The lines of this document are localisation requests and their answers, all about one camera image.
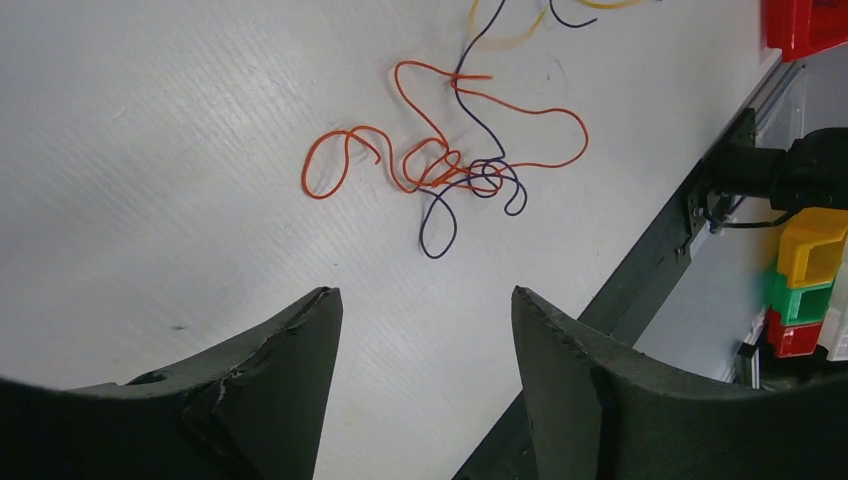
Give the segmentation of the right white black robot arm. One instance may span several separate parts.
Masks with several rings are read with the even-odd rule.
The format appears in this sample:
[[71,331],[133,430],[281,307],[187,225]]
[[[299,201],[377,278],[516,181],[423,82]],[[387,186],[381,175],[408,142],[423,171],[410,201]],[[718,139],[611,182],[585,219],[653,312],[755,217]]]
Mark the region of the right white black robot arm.
[[731,145],[707,173],[713,191],[766,199],[774,210],[845,210],[847,129],[815,130],[787,150]]

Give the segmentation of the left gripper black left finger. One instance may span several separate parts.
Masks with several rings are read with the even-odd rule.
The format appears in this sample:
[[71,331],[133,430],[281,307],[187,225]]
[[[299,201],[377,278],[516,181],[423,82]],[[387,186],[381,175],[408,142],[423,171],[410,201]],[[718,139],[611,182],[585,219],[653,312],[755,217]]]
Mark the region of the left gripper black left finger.
[[343,318],[320,287],[272,318],[118,385],[1,383],[5,479],[309,479]]

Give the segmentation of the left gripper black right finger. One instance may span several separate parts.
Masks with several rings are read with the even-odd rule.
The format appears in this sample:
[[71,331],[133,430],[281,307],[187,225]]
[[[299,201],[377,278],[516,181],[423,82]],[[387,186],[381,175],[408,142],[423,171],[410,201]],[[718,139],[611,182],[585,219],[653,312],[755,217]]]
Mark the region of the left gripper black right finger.
[[646,356],[518,287],[511,321],[543,479],[843,479],[847,379],[769,392]]

